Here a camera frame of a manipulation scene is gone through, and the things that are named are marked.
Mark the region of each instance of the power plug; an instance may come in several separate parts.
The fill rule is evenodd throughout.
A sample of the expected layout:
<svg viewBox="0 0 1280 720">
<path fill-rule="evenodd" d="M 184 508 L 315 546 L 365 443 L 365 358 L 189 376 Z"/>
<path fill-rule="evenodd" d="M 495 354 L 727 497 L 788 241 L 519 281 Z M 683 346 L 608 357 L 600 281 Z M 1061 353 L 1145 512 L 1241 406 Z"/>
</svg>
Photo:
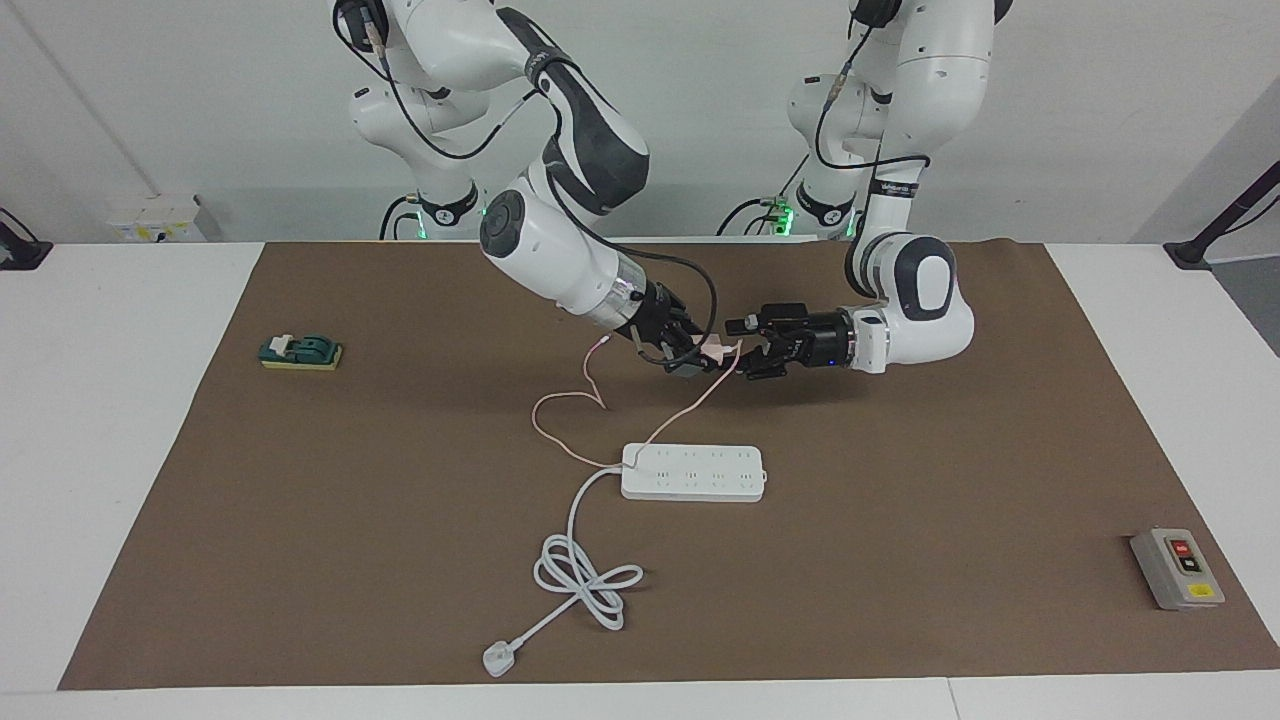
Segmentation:
<svg viewBox="0 0 1280 720">
<path fill-rule="evenodd" d="M 507 641 L 498 641 L 484 651 L 484 669 L 494 678 L 506 675 L 513 665 L 516 665 L 516 648 Z"/>
</svg>

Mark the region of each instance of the white table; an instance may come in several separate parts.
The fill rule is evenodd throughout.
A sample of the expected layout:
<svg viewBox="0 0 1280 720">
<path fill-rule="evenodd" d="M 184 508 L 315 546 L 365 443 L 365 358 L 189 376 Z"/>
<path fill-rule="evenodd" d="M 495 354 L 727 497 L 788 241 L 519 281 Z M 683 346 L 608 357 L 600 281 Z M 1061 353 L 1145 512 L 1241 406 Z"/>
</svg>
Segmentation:
<svg viewBox="0 0 1280 720">
<path fill-rule="evenodd" d="M 0 719 L 1270 720 L 1280 707 L 1280 671 L 54 693 L 260 252 L 60 246 L 37 273 L 0 274 Z M 1208 273 L 1158 247 L 1051 254 L 1280 637 L 1280 360 Z"/>
</svg>

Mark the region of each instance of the brown mat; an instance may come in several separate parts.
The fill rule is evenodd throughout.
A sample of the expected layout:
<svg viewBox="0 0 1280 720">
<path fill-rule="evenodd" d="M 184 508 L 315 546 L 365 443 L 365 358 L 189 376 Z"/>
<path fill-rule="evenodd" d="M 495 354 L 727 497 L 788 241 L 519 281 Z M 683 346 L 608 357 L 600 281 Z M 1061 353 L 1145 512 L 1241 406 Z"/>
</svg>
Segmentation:
<svg viewBox="0 0 1280 720">
<path fill-rule="evenodd" d="M 840 245 L 673 250 L 735 314 L 851 300 Z M 664 439 L 758 445 L 764 501 L 632 502 L 602 480 L 579 536 L 596 565 L 648 570 L 626 629 L 576 607 L 504 680 L 1280 666 L 1044 250 L 956 254 L 968 352 L 728 382 Z M 701 311 L 691 274 L 652 270 Z M 342 368 L 260 368 L 287 331 L 344 342 Z M 484 648 L 559 603 L 530 566 L 589 470 L 529 409 L 580 387 L 598 336 L 475 246 L 269 246 L 61 688 L 488 682 Z M 545 421 L 602 460 L 709 382 L 664 378 L 623 342 L 594 368 L 612 411 L 570 400 Z M 1156 610 L 1124 536 L 1157 524 L 1196 533 L 1224 607 Z"/>
</svg>

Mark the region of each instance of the white power strip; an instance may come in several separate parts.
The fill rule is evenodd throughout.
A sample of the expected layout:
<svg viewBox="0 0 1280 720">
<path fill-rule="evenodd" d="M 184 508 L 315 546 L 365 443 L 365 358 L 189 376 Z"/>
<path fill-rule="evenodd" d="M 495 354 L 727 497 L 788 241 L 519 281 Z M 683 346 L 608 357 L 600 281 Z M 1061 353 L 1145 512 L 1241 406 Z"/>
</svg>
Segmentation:
<svg viewBox="0 0 1280 720">
<path fill-rule="evenodd" d="M 768 474 L 760 450 L 733 445 L 622 448 L 622 497 L 692 502 L 758 502 Z"/>
</svg>

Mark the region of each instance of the robotic arm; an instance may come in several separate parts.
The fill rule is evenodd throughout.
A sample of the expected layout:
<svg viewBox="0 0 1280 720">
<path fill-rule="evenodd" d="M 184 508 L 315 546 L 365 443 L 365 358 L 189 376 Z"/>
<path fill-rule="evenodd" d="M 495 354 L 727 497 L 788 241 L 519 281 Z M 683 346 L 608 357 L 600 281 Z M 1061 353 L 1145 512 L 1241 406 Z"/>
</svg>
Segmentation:
<svg viewBox="0 0 1280 720">
<path fill-rule="evenodd" d="M 335 14 L 343 5 L 348 5 L 343 17 L 361 10 L 358 31 L 351 27 L 352 20 L 348 27 L 370 37 L 369 49 L 397 82 L 416 77 L 424 87 L 439 87 L 426 94 L 436 109 L 424 100 L 426 110 L 419 110 L 436 131 L 483 115 L 488 101 L 475 99 L 521 77 L 554 109 L 556 131 L 543 152 L 483 213 L 480 242 L 498 269 L 570 314 L 589 318 L 637 345 L 658 347 L 669 372 L 696 373 L 718 366 L 696 351 L 695 338 L 703 331 L 689 318 L 684 302 L 649 281 L 640 265 L 590 229 L 644 188 L 649 150 L 640 133 L 538 23 L 511 8 L 494 9 L 486 0 L 408 0 L 392 4 L 390 15 L 381 0 L 347 0 L 339 3 Z M 387 31 L 376 24 L 379 12 L 387 18 Z M 392 42 L 383 45 L 379 32 L 389 32 L 383 37 Z M 356 35 L 352 37 L 358 47 Z M 399 59 L 393 55 L 399 49 L 398 38 L 404 41 Z M 413 68 L 402 76 L 396 67 L 408 65 L 410 58 L 417 76 Z M 458 104 L 454 97 L 465 101 Z M 447 99 L 454 100 L 440 105 Z M 375 99 L 370 105 L 383 106 L 384 101 Z M 369 111 L 372 117 L 375 110 Z M 378 111 L 387 114 L 384 109 Z M 407 126 L 403 118 L 401 123 Z M 411 167 L 417 163 L 430 168 L 420 174 L 420 186 L 434 174 L 448 176 L 449 188 L 457 195 L 466 184 L 458 178 L 470 181 L 465 165 L 449 165 L 420 145 L 388 140 L 404 140 L 398 126 L 374 132 L 365 127 L 372 120 L 361 123 L 357 118 L 357 124 L 366 137 L 381 140 L 375 142 L 406 158 Z"/>
<path fill-rule="evenodd" d="M 394 94 L 389 85 L 356 91 L 348 106 L 356 131 L 370 143 L 390 150 L 410 167 L 428 237 L 476 237 L 488 193 L 476 186 L 461 149 L 438 133 L 483 118 L 489 111 L 489 96 L 443 87 L 426 74 L 399 26 L 388 17 L 380 1 L 340 0 L 333 5 L 333 15 L 335 27 L 339 23 L 346 26 L 351 45 L 357 51 L 372 54 L 375 45 L 380 44 L 380 55 L 387 63 L 380 74 L 387 79 L 389 70 L 396 81 Z M 436 147 L 451 156 L 422 142 L 406 120 L 406 114 L 431 137 Z"/>
<path fill-rule="evenodd" d="M 1010 4 L 850 0 L 863 27 L 850 41 L 850 61 L 840 76 L 805 78 L 791 94 L 791 122 L 810 156 L 788 200 L 800 232 L 851 237 L 846 279 L 874 302 L 820 314 L 803 304 L 765 305 L 730 322 L 730 334 L 765 338 L 740 365 L 749 378 L 785 375 L 788 363 L 883 373 L 969 346 L 974 319 L 955 255 L 906 223 L 928 154 L 978 114 L 993 27 Z M 854 152 L 855 138 L 879 140 L 877 158 Z M 869 197 L 855 219 L 855 191 L 868 169 Z"/>
</svg>

